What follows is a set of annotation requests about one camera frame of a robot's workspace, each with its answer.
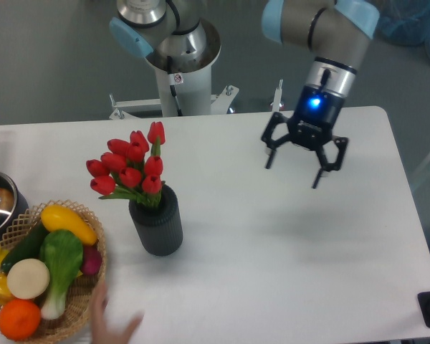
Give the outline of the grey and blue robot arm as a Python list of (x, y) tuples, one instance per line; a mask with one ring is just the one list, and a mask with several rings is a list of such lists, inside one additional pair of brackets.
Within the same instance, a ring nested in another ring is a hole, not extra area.
[[(211, 71), (221, 51), (215, 27), (194, 1), (118, 1), (109, 28), (129, 54), (154, 69), (166, 117), (226, 113), (237, 89), (212, 95)], [(286, 142), (316, 154), (320, 172), (343, 164), (346, 137), (333, 127), (350, 92), (378, 23), (366, 1), (269, 1), (262, 13), (264, 36), (308, 48), (315, 59), (291, 117), (280, 112), (276, 92), (272, 117), (262, 134), (271, 155)]]

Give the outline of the blurred human hand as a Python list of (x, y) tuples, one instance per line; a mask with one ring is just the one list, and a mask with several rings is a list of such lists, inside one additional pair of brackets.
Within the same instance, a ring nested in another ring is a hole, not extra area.
[(144, 314), (134, 315), (123, 329), (115, 329), (108, 324), (105, 311), (108, 305), (108, 287), (100, 282), (93, 290), (90, 300), (90, 330), (92, 343), (129, 343), (140, 327)]

